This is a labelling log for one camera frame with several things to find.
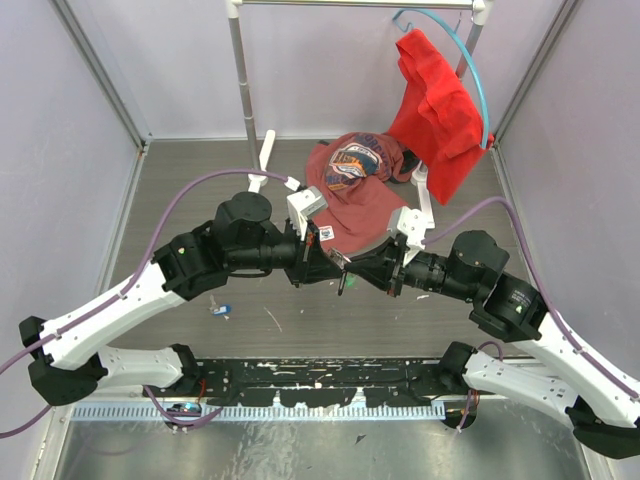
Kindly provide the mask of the key with black tag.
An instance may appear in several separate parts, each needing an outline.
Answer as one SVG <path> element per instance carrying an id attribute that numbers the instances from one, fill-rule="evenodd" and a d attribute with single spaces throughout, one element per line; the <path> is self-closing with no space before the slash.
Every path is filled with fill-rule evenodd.
<path id="1" fill-rule="evenodd" d="M 348 272 L 343 271 L 342 274 L 341 274 L 341 277 L 340 277 L 339 284 L 338 284 L 338 290 L 337 290 L 337 295 L 338 296 L 342 296 L 343 293 L 344 293 L 347 276 L 348 276 Z"/>

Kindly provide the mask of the large metal keyring with clips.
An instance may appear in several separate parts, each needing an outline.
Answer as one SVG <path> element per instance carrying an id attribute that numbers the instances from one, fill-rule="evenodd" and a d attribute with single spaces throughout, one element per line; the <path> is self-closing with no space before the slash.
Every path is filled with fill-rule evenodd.
<path id="1" fill-rule="evenodd" d="M 343 254 L 334 247 L 329 249 L 328 257 L 342 271 L 345 271 L 347 269 L 347 266 L 351 263 L 351 259 L 347 255 Z"/>

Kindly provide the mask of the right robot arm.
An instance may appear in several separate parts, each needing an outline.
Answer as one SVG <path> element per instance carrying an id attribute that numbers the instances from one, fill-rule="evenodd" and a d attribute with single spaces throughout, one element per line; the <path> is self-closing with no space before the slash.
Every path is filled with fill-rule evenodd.
<path id="1" fill-rule="evenodd" d="M 444 390 L 496 393 L 569 426 L 589 449 L 612 459 L 639 454 L 639 385 L 601 355 L 589 353 L 541 293 L 504 268 L 508 253 L 482 230 L 459 234 L 448 256 L 417 253 L 406 261 L 404 239 L 389 239 L 353 257 L 347 272 L 392 297 L 405 286 L 471 305 L 469 318 L 494 339 L 528 353 L 554 375 L 516 373 L 479 349 L 453 342 L 437 375 Z"/>

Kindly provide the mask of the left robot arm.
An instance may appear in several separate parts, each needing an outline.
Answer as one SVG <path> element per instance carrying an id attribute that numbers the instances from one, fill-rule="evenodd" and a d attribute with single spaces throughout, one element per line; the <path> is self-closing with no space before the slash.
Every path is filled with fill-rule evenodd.
<path id="1" fill-rule="evenodd" d="M 111 341 L 231 278 L 264 277 L 275 270 L 284 271 L 294 286 L 339 278 L 342 271 L 322 250 L 312 221 L 326 207 L 314 187 L 291 194 L 289 217 L 278 229 L 264 196 L 240 192 L 220 204 L 212 220 L 156 250 L 141 274 L 56 319 L 22 321 L 23 344 L 32 350 L 32 386 L 51 406 L 136 385 L 191 395 L 202 374 L 188 346 L 130 350 L 113 348 Z"/>

